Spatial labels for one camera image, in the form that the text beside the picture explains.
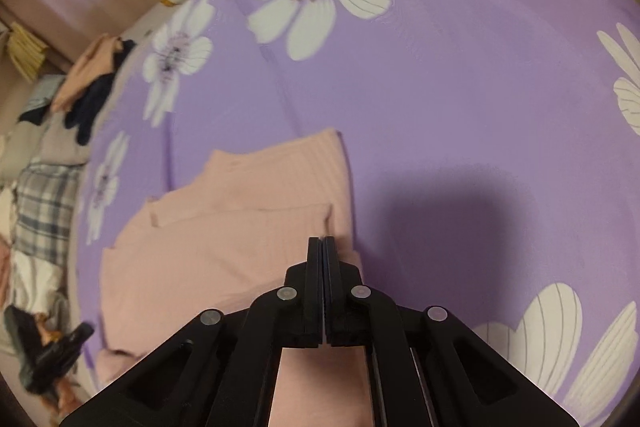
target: bed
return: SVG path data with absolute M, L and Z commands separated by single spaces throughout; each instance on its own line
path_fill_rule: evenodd
M 367 283 L 450 308 L 581 425 L 634 425 L 639 36 L 632 0 L 190 0 L 127 61 L 92 144 L 87 364 L 102 249 L 146 198 L 212 150 L 331 126 Z

